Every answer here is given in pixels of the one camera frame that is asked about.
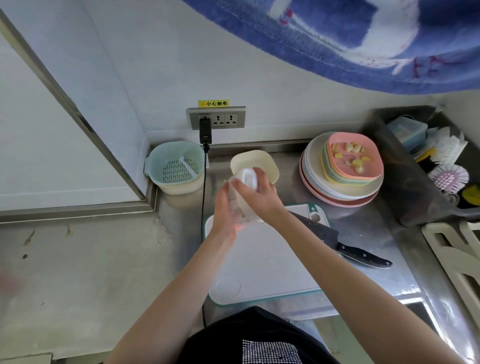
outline warning sticker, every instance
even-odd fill
[[[203,100],[198,101],[199,108],[226,108],[230,106],[228,100]]]

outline person's right hand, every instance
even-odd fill
[[[278,198],[274,186],[268,181],[268,177],[263,169],[254,167],[257,174],[258,192],[246,186],[240,180],[232,181],[233,188],[243,197],[246,203],[252,208],[268,225],[274,226],[283,212],[287,209]]]

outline plastic strainer basket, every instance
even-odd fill
[[[179,162],[182,156],[197,173],[197,178],[193,178],[185,166]],[[144,173],[167,194],[186,194],[195,191],[202,185],[203,180],[200,177],[203,171],[204,151],[193,142],[177,141],[160,144],[145,158]]]

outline blue towel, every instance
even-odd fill
[[[407,95],[480,86],[480,0],[183,1],[259,49],[346,85]]]

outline stacked plastic plates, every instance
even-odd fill
[[[313,139],[300,159],[300,176],[314,196],[341,207],[369,203],[384,179],[375,143],[354,133],[325,133]]]

